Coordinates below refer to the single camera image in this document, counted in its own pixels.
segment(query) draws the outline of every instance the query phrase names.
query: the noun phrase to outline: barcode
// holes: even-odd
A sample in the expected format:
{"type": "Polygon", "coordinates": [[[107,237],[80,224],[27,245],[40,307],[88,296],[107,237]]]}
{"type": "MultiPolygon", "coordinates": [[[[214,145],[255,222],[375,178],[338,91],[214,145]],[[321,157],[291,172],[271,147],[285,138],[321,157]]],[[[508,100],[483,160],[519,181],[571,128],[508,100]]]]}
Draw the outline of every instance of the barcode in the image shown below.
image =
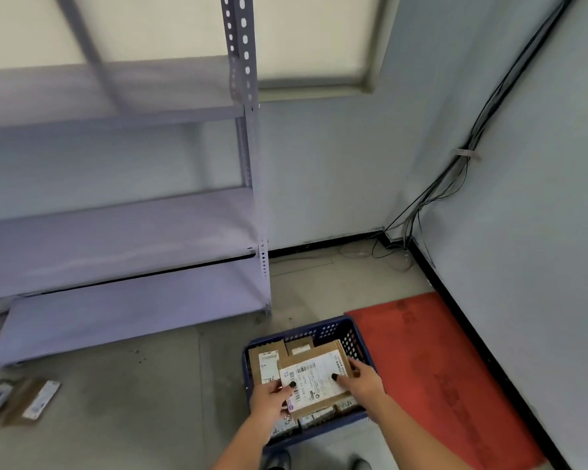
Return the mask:
{"type": "Polygon", "coordinates": [[[316,363],[314,363],[313,361],[311,363],[309,363],[306,366],[301,366],[300,368],[297,368],[296,372],[297,373],[302,373],[303,371],[307,371],[310,368],[315,368],[316,367],[316,363]]]}

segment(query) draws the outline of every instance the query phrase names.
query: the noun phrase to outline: plastic basket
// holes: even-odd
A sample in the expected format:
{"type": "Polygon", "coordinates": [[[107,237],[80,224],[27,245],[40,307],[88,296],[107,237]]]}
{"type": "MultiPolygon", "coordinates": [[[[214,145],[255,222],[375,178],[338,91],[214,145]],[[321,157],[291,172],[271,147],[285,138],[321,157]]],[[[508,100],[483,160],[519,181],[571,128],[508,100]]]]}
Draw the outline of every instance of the plastic basket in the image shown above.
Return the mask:
{"type": "MultiPolygon", "coordinates": [[[[266,345],[273,341],[279,341],[282,339],[286,343],[293,339],[299,339],[303,337],[312,337],[314,339],[314,345],[319,346],[324,343],[328,343],[335,339],[339,339],[342,342],[344,351],[347,355],[363,363],[366,363],[372,367],[374,363],[368,352],[368,348],[359,334],[359,330],[355,325],[353,319],[349,316],[337,316],[330,318],[329,320],[319,321],[312,324],[307,324],[299,328],[287,330],[286,332],[275,333],[268,337],[258,338],[252,340],[247,347],[244,348],[242,353],[242,367],[244,371],[244,385],[246,386],[246,398],[250,402],[251,394],[253,393],[253,379],[251,377],[251,366],[250,359],[248,357],[248,350],[260,345],[266,345]]],[[[325,434],[339,427],[352,424],[358,420],[368,417],[368,414],[364,408],[357,406],[353,411],[346,415],[337,414],[332,419],[318,424],[307,429],[295,429],[290,434],[278,435],[270,439],[270,442],[264,447],[264,453],[274,452],[279,449],[283,449],[298,442],[303,442],[307,439],[311,439],[316,435],[325,434]]]]}

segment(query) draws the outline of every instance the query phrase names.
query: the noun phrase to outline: gray floor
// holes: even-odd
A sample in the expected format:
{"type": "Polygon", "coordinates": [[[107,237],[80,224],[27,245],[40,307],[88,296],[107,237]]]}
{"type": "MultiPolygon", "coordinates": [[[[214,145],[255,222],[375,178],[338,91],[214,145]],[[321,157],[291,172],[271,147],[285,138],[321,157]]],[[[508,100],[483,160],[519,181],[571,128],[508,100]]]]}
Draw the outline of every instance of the gray floor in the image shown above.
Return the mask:
{"type": "MultiPolygon", "coordinates": [[[[302,257],[271,261],[270,319],[236,316],[0,370],[63,383],[38,425],[0,428],[0,468],[209,468],[248,415],[240,359],[249,340],[431,290],[417,267],[394,270],[394,256],[349,259],[333,248],[302,257]]],[[[396,468],[368,420],[290,451],[294,469],[347,468],[355,455],[396,468]]]]}

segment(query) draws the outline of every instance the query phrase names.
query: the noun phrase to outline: red floor mat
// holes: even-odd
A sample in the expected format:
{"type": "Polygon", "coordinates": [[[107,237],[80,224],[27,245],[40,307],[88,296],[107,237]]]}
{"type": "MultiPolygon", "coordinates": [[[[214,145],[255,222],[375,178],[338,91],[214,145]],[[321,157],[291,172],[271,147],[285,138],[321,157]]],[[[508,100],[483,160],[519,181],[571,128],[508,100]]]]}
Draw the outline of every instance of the red floor mat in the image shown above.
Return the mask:
{"type": "Polygon", "coordinates": [[[546,461],[438,293],[353,310],[385,391],[479,470],[546,461]]]}

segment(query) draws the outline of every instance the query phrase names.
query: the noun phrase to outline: shoe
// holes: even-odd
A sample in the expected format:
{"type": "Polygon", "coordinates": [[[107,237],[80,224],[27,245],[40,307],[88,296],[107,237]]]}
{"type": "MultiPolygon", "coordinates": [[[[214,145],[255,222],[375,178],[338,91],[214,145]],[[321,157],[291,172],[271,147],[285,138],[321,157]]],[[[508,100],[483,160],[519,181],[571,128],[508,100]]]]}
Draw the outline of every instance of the shoe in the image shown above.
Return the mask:
{"type": "Polygon", "coordinates": [[[353,462],[352,470],[372,470],[372,467],[364,459],[357,459],[353,462]]]}
{"type": "Polygon", "coordinates": [[[272,454],[266,460],[266,465],[263,468],[264,470],[291,470],[290,452],[279,450],[277,453],[272,454]]]}

